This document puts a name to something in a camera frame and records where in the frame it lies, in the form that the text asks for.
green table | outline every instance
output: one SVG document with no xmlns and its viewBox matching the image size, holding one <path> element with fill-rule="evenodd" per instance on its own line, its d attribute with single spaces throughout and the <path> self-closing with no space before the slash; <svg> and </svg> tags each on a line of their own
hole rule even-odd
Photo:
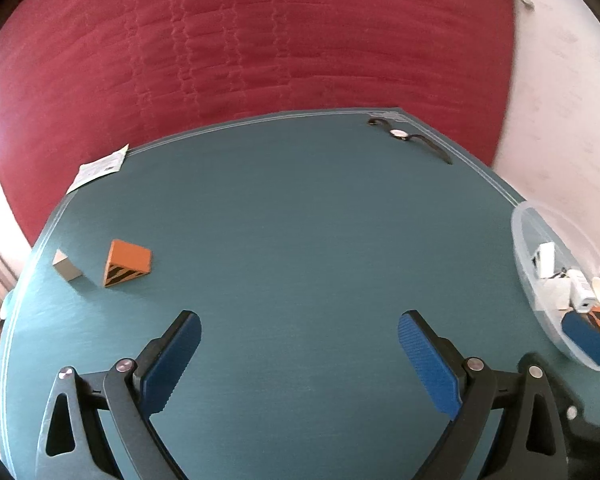
<svg viewBox="0 0 600 480">
<path fill-rule="evenodd" d="M 168 137 L 64 199 L 0 342 L 0 448 L 18 480 L 33 478 L 58 369 L 135 356 L 183 308 L 200 315 L 202 343 L 152 421 L 192 480 L 409 478 L 447 423 L 397 341 L 411 308 L 492 368 L 539 351 L 600 422 L 600 374 L 558 353 L 518 283 L 509 218 L 521 198 L 401 110 L 375 113 L 437 138 L 452 166 L 368 126 L 372 112 L 290 112 Z M 101 288 L 112 238 L 151 248 L 152 273 Z M 56 274 L 57 248 L 84 277 Z"/>
</svg>

red curtain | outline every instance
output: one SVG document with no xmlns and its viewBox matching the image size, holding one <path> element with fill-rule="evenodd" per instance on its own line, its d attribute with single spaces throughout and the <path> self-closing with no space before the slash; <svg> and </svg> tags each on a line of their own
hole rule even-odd
<svg viewBox="0 0 600 480">
<path fill-rule="evenodd" d="M 204 124 L 400 106 L 490 163 L 512 0 L 25 0 L 0 32 L 0 181 L 33 242 L 78 165 Z"/>
</svg>

clear plastic bin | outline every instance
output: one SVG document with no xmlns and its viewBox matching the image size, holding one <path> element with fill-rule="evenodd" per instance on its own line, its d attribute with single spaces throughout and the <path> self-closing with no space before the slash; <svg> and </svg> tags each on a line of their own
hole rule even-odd
<svg viewBox="0 0 600 480">
<path fill-rule="evenodd" d="M 554 242 L 556 272 L 561 267 L 580 269 L 591 283 L 595 276 L 600 278 L 600 251 L 579 227 L 540 203 L 523 202 L 513 210 L 511 233 L 520 282 L 544 332 L 565 355 L 600 371 L 600 366 L 562 332 L 560 322 L 564 312 L 558 310 L 555 301 L 549 301 L 532 263 L 540 244 Z"/>
</svg>

blue gripper pad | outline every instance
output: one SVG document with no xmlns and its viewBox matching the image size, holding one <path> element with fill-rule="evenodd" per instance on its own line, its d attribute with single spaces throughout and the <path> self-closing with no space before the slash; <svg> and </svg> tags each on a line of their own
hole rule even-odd
<svg viewBox="0 0 600 480">
<path fill-rule="evenodd" d="M 147 418 L 152 413 L 158 413 L 164 409 L 200 344 L 202 338 L 200 318 L 192 312 L 188 312 L 188 314 L 175 332 L 170 333 L 174 330 L 174 325 L 180 320 L 180 317 L 162 338 L 154 339 L 147 345 L 150 352 L 157 349 L 155 361 L 143 375 L 140 386 L 139 409 Z"/>
<path fill-rule="evenodd" d="M 600 366 L 600 330 L 574 310 L 562 318 L 562 331 Z"/>
<path fill-rule="evenodd" d="M 405 312 L 398 322 L 398 340 L 436 409 L 453 420 L 462 405 L 458 377 L 431 340 L 438 337 L 430 329 L 432 335 L 428 337 L 416 322 L 417 318 L 412 317 L 412 312 L 429 328 L 417 312 Z"/>
</svg>

metal screw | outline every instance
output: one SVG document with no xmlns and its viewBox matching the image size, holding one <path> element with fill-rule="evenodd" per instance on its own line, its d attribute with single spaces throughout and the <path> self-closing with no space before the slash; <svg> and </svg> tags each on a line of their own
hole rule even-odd
<svg viewBox="0 0 600 480">
<path fill-rule="evenodd" d="M 409 134 L 403 130 L 390 130 L 389 133 L 396 139 L 406 139 L 409 137 Z"/>
<path fill-rule="evenodd" d="M 133 366 L 133 359 L 120 359 L 120 361 L 116 363 L 116 370 L 119 372 L 128 372 L 129 370 L 131 370 L 131 368 L 133 368 Z"/>
<path fill-rule="evenodd" d="M 70 376 L 73 373 L 74 373 L 73 368 L 71 368 L 69 366 L 65 366 L 64 368 L 60 368 L 60 371 L 58 372 L 58 379 L 67 378 L 68 376 Z"/>
<path fill-rule="evenodd" d="M 473 370 L 474 372 L 479 372 L 484 368 L 484 363 L 477 357 L 469 357 L 466 360 L 466 365 L 469 367 L 469 370 Z"/>
<path fill-rule="evenodd" d="M 530 366 L 529 373 L 531 374 L 532 377 L 535 377 L 536 379 L 539 379 L 540 377 L 542 377 L 542 369 L 537 366 Z"/>
<path fill-rule="evenodd" d="M 573 420 L 578 416 L 578 409 L 575 406 L 569 406 L 567 408 L 567 418 Z"/>
</svg>

